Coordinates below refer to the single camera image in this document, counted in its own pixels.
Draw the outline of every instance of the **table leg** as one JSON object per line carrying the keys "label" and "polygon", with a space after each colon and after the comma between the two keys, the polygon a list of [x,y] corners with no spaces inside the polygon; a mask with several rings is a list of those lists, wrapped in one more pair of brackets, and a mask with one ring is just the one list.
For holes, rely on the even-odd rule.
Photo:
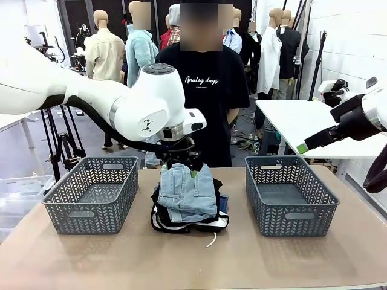
{"label": "table leg", "polygon": [[35,144],[34,144],[34,141],[32,139],[30,128],[28,128],[27,122],[28,122],[28,120],[26,120],[26,119],[23,119],[21,121],[25,137],[27,138],[28,146],[30,149],[32,149],[32,148],[35,148]]}
{"label": "table leg", "polygon": [[286,148],[286,141],[285,138],[281,136],[281,142],[278,146],[278,153],[277,155],[285,155],[285,148]]}
{"label": "table leg", "polygon": [[349,159],[341,159],[339,161],[339,165],[337,166],[336,176],[340,180],[345,179],[346,169],[348,168],[349,163],[350,163]]}

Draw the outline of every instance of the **white wall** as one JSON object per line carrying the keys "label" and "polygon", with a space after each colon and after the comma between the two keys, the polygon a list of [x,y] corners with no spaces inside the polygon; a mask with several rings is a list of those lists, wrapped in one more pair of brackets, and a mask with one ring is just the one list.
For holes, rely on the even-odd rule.
{"label": "white wall", "polygon": [[[272,8],[282,8],[282,0],[262,0],[262,34],[268,25],[268,13]],[[287,9],[294,16],[299,1],[288,0]],[[316,67],[320,36],[327,30],[314,96],[321,81],[339,77],[348,81],[353,91],[363,92],[365,82],[372,76],[387,77],[387,29],[385,15],[387,0],[313,0],[308,31],[310,51],[305,58],[302,76],[301,99],[307,99]],[[348,173],[360,185],[373,160],[353,160]],[[387,190],[374,195],[387,208]]]}
{"label": "white wall", "polygon": [[49,53],[62,55],[56,47],[54,39],[56,36],[66,55],[64,64],[70,64],[56,0],[0,0],[0,36],[2,42],[6,43],[15,37],[24,37],[25,25],[46,25],[48,44],[55,47],[49,50]]}

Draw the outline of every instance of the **gray pants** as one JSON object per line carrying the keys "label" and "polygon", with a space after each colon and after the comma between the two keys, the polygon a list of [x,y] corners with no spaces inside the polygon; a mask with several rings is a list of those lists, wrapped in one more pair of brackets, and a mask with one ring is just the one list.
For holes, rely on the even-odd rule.
{"label": "gray pants", "polygon": [[289,79],[279,79],[279,89],[273,90],[272,100],[286,100],[289,87]]}

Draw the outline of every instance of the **brown table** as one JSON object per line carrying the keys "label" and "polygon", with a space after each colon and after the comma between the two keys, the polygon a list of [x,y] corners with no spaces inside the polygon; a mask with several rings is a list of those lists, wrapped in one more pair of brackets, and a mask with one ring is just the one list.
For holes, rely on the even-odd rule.
{"label": "brown table", "polygon": [[140,190],[118,235],[59,236],[38,205],[0,246],[0,289],[128,290],[367,288],[387,285],[387,226],[328,169],[313,170],[340,198],[320,238],[264,238],[246,200],[243,168],[214,169],[229,195],[230,224],[212,233],[166,234],[150,225],[158,170]]}

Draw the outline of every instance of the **white shirt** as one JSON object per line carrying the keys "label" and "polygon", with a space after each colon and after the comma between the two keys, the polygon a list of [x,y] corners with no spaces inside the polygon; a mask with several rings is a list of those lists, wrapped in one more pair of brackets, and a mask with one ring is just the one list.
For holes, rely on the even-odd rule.
{"label": "white shirt", "polygon": [[262,37],[257,93],[268,94],[271,88],[279,89],[279,56],[282,43],[273,27],[268,26]]}
{"label": "white shirt", "polygon": [[229,29],[224,36],[223,44],[239,54],[242,49],[242,37],[236,33],[234,28]]}
{"label": "white shirt", "polygon": [[125,44],[107,28],[88,37],[86,46],[86,72],[94,80],[120,81]]}

